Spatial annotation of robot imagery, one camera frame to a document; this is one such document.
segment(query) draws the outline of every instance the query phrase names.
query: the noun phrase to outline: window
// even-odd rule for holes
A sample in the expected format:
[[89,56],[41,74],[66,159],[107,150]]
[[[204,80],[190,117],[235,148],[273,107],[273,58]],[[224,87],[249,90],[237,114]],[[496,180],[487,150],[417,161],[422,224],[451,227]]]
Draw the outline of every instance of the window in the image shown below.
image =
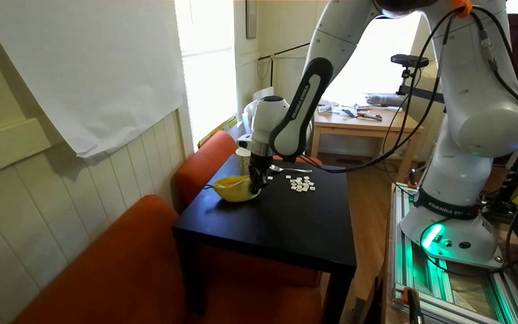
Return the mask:
[[194,143],[235,107],[231,0],[174,0]]
[[364,94],[393,94],[400,85],[400,65],[390,63],[393,54],[409,54],[420,15],[397,20],[373,20],[343,71],[330,83],[323,99],[339,105],[363,105]]

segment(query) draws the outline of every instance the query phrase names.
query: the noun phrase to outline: orange cushion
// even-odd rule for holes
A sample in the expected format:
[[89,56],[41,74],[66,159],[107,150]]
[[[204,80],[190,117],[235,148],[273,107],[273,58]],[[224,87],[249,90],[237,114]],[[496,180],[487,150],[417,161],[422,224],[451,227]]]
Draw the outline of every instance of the orange cushion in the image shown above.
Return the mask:
[[237,144],[226,132],[215,132],[199,152],[185,159],[174,173],[179,207],[185,209],[206,186],[212,175],[235,153]]
[[17,324],[186,321],[170,225],[176,213],[143,197],[95,240],[32,305]]
[[206,312],[194,324],[318,324],[321,317],[316,288],[212,276],[206,294]]

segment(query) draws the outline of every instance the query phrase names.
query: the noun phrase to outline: white paper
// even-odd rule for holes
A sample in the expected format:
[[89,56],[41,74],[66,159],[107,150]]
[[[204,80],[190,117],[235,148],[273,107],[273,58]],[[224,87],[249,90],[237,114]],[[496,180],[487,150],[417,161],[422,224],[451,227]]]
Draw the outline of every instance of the white paper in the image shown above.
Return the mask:
[[82,159],[127,144],[183,99],[172,0],[0,0],[0,44]]

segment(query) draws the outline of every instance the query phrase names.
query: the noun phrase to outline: black cable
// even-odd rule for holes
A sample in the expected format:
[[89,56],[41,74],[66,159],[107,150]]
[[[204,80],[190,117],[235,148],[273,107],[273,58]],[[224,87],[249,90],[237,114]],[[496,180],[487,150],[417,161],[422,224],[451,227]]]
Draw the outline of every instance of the black cable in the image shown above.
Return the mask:
[[[413,71],[411,80],[409,80],[408,94],[404,96],[404,101],[399,105],[399,108],[404,112],[404,117],[402,117],[402,123],[400,123],[400,128],[399,128],[399,135],[397,135],[397,141],[395,141],[393,146],[399,146],[399,143],[400,143],[400,137],[402,137],[402,134],[404,134],[404,125],[406,125],[408,110],[409,110],[411,92],[417,89],[417,85],[418,85],[418,81],[420,81],[420,78],[422,78],[422,72],[420,72],[420,69],[417,69],[417,65],[418,65],[418,63],[415,63],[415,71]],[[395,117],[397,117],[397,112],[395,112],[395,116],[390,119],[386,135],[390,134],[390,128],[391,128],[391,123],[393,123]]]
[[273,87],[275,80],[275,58],[269,60],[269,87]]
[[[411,87],[417,87],[417,85],[418,85],[418,81],[420,81],[420,78],[422,78],[422,71],[418,69],[418,71],[415,71],[415,74],[418,74],[418,80],[417,80],[415,83],[411,83]],[[402,108],[402,107],[406,105],[406,101],[408,101],[408,96],[404,96],[402,103],[397,107],[397,110],[393,112],[391,119],[390,119],[390,123],[388,123],[388,128],[386,128],[384,137],[382,137],[382,141],[381,141],[381,155],[384,155],[384,152],[386,152],[386,139],[388,139],[388,134],[390,134],[391,125],[393,125],[393,121],[397,119],[399,112],[402,110],[404,114],[408,114],[408,110]],[[384,168],[384,170],[379,168],[379,166],[373,166],[373,168],[377,168],[379,171],[382,171],[391,186],[399,188],[402,193],[408,193],[408,189],[406,189],[406,188],[400,188],[399,182],[386,171],[386,161],[382,161],[382,168]]]
[[[490,22],[494,24],[494,27],[496,27],[496,31],[498,31],[498,35],[499,35],[499,38],[501,38],[501,44],[503,44],[503,47],[505,47],[505,51],[507,51],[507,54],[508,54],[508,62],[510,62],[510,67],[512,67],[512,72],[514,72],[514,78],[516,78],[516,83],[518,83],[518,69],[516,69],[516,65],[514,65],[512,49],[510,49],[510,45],[508,45],[508,38],[507,38],[505,31],[501,29],[499,22],[496,20],[496,17],[494,17],[490,11],[487,11],[487,9],[483,9],[483,8],[472,8],[472,11],[483,13],[483,15],[485,15],[487,18],[490,18]],[[499,78],[498,71],[496,71],[496,76],[498,76],[498,81],[501,83],[501,87],[503,87],[510,96],[514,96],[516,92]]]
[[[471,17],[472,17],[472,20],[474,20],[474,24],[476,24],[476,29],[478,29],[478,33],[480,33],[480,40],[485,40],[485,38],[487,38],[487,31],[483,29],[478,15],[476,15],[476,13],[471,13]],[[505,83],[505,80],[498,74],[498,65],[496,65],[494,58],[490,58],[490,54],[489,54],[489,58],[487,58],[487,63],[489,63],[490,72],[494,74],[496,81],[518,101],[518,94],[516,94],[516,92]]]
[[[462,8],[456,8],[456,9],[449,11],[449,13],[445,13],[445,15],[436,22],[436,26],[431,29],[429,36],[426,38],[426,42],[424,42],[424,45],[422,45],[422,49],[420,49],[418,60],[417,60],[417,63],[415,63],[415,69],[417,69],[420,58],[424,56],[426,47],[429,45],[433,35],[438,31],[438,27],[440,27],[447,18],[456,17],[460,11],[462,11]],[[350,173],[350,171],[359,171],[359,170],[364,170],[364,168],[368,168],[368,166],[375,166],[375,164],[382,162],[382,161],[388,159],[395,150],[399,150],[402,144],[406,144],[408,139],[413,137],[413,135],[417,134],[417,130],[422,126],[426,116],[427,116],[429,110],[431,110],[431,105],[435,103],[436,89],[438,89],[438,72],[436,72],[436,80],[435,80],[435,85],[433,85],[433,90],[431,90],[429,103],[427,103],[422,117],[420,117],[420,121],[417,123],[417,126],[415,126],[397,146],[390,148],[384,155],[375,157],[375,159],[372,159],[370,162],[364,162],[364,164],[361,164],[361,166],[341,168],[341,170],[328,170],[328,168],[318,166],[318,164],[316,164],[314,161],[310,161],[310,159],[303,159],[303,161],[309,162],[309,164],[312,164],[314,168],[318,168],[318,170],[321,170],[321,171],[327,171],[327,173]]]

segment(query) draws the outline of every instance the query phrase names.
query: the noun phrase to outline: chair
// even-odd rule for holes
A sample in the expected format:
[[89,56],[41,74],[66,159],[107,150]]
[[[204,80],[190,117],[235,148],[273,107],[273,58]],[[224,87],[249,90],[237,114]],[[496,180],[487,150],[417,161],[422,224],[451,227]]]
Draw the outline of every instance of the chair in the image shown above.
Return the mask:
[[219,130],[195,153],[185,159],[174,175],[179,211],[197,197],[235,150],[237,143],[226,132]]

